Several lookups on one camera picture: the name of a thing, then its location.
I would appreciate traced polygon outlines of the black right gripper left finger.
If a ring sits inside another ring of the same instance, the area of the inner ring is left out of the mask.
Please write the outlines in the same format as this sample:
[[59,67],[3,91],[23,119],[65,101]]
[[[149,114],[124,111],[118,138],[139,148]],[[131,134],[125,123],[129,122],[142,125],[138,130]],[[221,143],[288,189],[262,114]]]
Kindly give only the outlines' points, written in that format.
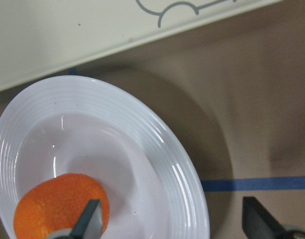
[[102,236],[102,207],[99,199],[89,200],[70,232],[74,239],[100,239]]

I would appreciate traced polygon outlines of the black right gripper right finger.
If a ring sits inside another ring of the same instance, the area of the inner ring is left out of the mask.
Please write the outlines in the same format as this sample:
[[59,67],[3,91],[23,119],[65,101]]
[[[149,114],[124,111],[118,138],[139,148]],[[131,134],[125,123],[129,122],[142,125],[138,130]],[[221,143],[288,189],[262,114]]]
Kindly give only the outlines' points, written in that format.
[[291,238],[291,233],[255,197],[243,197],[242,229],[248,239]]

